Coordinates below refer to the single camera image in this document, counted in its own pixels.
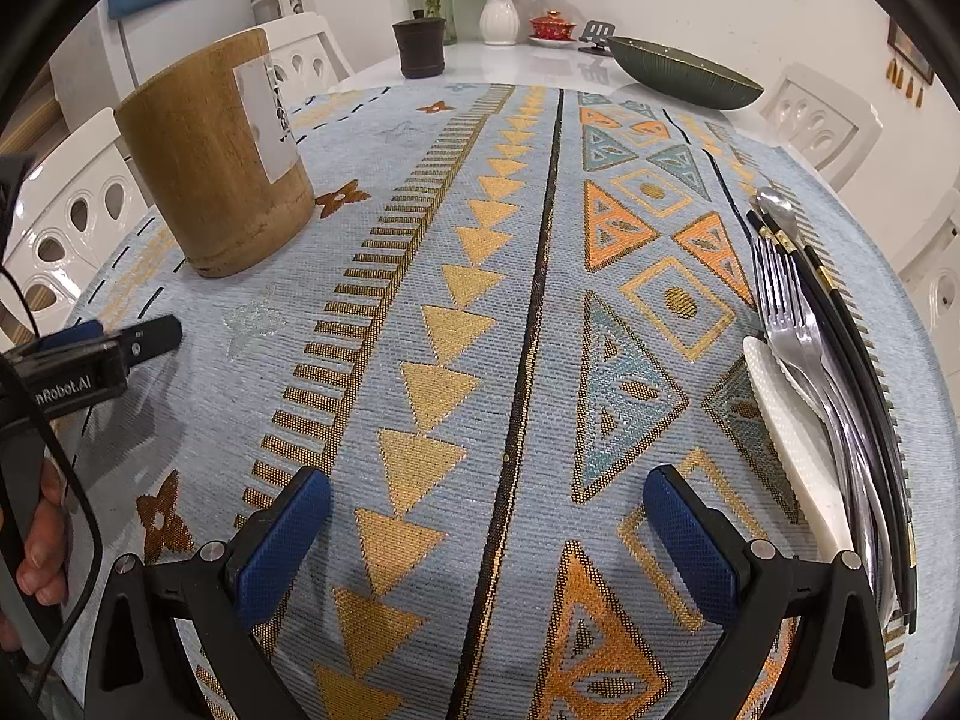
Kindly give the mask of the person's left hand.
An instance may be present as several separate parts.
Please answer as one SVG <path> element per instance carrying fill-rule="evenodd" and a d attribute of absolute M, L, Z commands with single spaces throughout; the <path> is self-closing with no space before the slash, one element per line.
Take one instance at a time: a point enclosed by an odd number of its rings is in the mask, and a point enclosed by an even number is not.
<path fill-rule="evenodd" d="M 67 511 L 64 480 L 47 455 L 39 472 L 39 499 L 25 539 L 25 559 L 14 573 L 21 592 L 41 606 L 62 605 L 68 596 L 64 574 L 67 557 Z"/>

